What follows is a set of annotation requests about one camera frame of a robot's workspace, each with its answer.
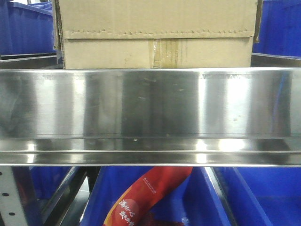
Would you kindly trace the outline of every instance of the stainless steel shelf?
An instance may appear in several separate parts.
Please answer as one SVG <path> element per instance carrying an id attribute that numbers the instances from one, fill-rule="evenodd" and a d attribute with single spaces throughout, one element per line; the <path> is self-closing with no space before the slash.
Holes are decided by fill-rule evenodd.
<path id="1" fill-rule="evenodd" d="M 301 166 L 301 69 L 0 71 L 0 165 Z"/>

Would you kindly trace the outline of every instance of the cardboard box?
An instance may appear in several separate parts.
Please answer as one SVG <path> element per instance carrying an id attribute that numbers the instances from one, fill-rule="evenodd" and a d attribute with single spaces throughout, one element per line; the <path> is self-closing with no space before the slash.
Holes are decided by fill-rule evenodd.
<path id="1" fill-rule="evenodd" d="M 257 0 L 54 0 L 67 69 L 250 66 Z"/>

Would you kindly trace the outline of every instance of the blue storage crate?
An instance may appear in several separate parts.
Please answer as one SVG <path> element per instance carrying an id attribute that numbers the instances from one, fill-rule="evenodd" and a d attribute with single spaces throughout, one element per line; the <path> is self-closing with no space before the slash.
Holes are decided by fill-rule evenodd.
<path id="1" fill-rule="evenodd" d="M 33 167 L 32 180 L 38 199 L 50 199 L 70 167 Z"/>
<path id="2" fill-rule="evenodd" d="M 100 226 L 118 198 L 151 167 L 102 167 L 81 226 Z M 192 174 L 151 210 L 156 220 L 183 222 L 186 226 L 230 226 L 205 168 Z"/>
<path id="3" fill-rule="evenodd" d="M 259 43 L 253 52 L 301 56 L 301 1 L 264 0 Z"/>
<path id="4" fill-rule="evenodd" d="M 301 225 L 301 168 L 220 168 L 218 172 L 238 225 Z"/>
<path id="5" fill-rule="evenodd" d="M 40 3 L 33 3 L 33 4 L 28 4 L 29 6 L 33 6 L 36 8 L 40 8 L 43 10 L 52 10 L 52 3 L 51 2 L 40 2 Z"/>
<path id="6" fill-rule="evenodd" d="M 55 52 L 51 11 L 0 0 L 0 33 L 0 55 Z"/>

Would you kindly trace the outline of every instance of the red plastic bag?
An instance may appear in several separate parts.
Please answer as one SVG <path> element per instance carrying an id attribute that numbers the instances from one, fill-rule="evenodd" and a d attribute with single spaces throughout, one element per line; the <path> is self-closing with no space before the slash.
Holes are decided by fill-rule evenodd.
<path id="1" fill-rule="evenodd" d="M 154 167 L 136 180 L 117 200 L 103 226 L 135 226 L 164 196 L 176 189 L 192 167 Z"/>

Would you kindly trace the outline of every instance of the perforated metal upright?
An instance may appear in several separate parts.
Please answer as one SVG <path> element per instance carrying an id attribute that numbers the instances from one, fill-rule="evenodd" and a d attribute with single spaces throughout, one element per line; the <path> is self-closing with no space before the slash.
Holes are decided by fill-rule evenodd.
<path id="1" fill-rule="evenodd" d="M 0 166 L 0 213 L 5 226 L 41 226 L 28 167 Z"/>

